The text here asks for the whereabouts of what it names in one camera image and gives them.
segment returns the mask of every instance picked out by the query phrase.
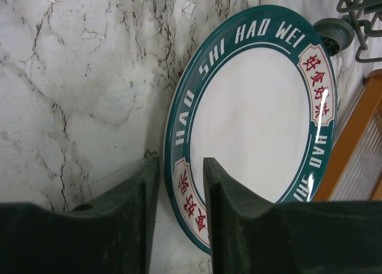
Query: chinese character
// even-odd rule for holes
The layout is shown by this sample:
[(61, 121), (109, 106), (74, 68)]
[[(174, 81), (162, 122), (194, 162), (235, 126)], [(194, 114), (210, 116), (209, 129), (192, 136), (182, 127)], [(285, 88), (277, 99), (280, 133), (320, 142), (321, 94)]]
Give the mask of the chinese character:
[(313, 82), (312, 82), (313, 87), (315, 86), (315, 83), (317, 83), (317, 82), (322, 83), (324, 75), (325, 75), (325, 72), (318, 72), (318, 71), (316, 71), (316, 75), (310, 77), (313, 80)]
[(198, 218), (195, 219), (196, 221), (196, 224), (198, 225), (198, 229), (199, 229), (199, 232), (205, 228), (205, 224), (204, 224), (204, 220), (205, 220), (205, 215), (202, 215), (202, 211), (200, 208), (198, 208), (199, 210), (199, 216)]
[(325, 92), (325, 90), (327, 90), (328, 87), (319, 87), (317, 89), (315, 89), (315, 92), (316, 92), (316, 96), (315, 96), (315, 99), (321, 99), (322, 98), (322, 93)]
[(317, 58), (317, 54), (314, 56), (310, 56), (308, 60), (306, 60), (303, 65), (306, 65), (306, 70), (309, 71), (311, 68), (316, 69), (316, 65), (320, 64), (321, 60)]
[(184, 204), (184, 210), (187, 211), (189, 218), (193, 216), (193, 211), (195, 210), (196, 204), (193, 203), (192, 195), (186, 198), (186, 203)]
[(178, 189), (180, 189), (181, 195), (183, 196), (187, 188), (189, 187), (189, 183), (186, 181), (188, 179), (188, 176), (186, 175), (186, 170), (184, 170), (184, 174), (180, 174), (180, 179), (178, 183)]
[[(320, 109), (321, 109), (320, 105), (316, 106), (316, 118), (320, 115)], [(325, 116), (329, 111), (330, 110), (326, 106), (326, 103), (324, 103), (324, 105), (322, 106), (322, 116)]]

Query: dish rack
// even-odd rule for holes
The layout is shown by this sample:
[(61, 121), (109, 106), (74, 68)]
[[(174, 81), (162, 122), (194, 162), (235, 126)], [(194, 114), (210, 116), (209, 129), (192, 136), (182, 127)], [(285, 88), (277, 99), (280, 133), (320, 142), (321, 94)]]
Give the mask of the dish rack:
[[(360, 63), (381, 62), (382, 57), (362, 58), (362, 53), (368, 49), (369, 37), (382, 37), (382, 30), (373, 29), (375, 22), (382, 20), (382, 0), (340, 0), (337, 11), (345, 15), (340, 19), (322, 19), (314, 24), (329, 55), (337, 55), (349, 47), (355, 33), (360, 43), (356, 60)], [(361, 19), (363, 14), (374, 15), (371, 20), (366, 20)]]

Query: green and white plate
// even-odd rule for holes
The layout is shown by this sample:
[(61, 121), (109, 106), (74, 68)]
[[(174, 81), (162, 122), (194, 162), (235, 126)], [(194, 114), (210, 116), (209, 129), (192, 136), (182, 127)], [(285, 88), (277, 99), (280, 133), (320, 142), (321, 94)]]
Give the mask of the green and white plate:
[(210, 251), (204, 157), (271, 202), (310, 201), (336, 114), (331, 62), (308, 21), (272, 5), (227, 19), (192, 57), (168, 115), (165, 181), (186, 235)]

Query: white plate center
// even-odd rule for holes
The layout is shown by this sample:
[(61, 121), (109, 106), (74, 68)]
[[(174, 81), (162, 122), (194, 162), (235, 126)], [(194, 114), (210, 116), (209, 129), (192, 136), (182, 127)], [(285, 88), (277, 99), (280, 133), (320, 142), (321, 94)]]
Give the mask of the white plate center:
[(237, 181), (276, 202), (298, 171), (308, 134), (309, 101), (296, 66), (270, 48), (234, 56), (205, 90), (192, 127), (200, 195), (203, 158), (214, 157)]

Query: white marble table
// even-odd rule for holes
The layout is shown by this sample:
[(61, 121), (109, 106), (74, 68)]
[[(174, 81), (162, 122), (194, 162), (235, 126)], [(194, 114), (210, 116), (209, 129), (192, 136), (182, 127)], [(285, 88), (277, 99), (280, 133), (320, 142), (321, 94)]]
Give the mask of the white marble table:
[[(71, 210), (162, 153), (177, 81), (208, 34), (248, 7), (278, 4), (311, 23), (338, 0), (0, 0), (0, 201)], [(382, 53), (372, 42), (373, 52)], [(339, 119), (361, 78), (358, 45), (332, 59)], [(211, 273), (162, 184), (151, 273)]]

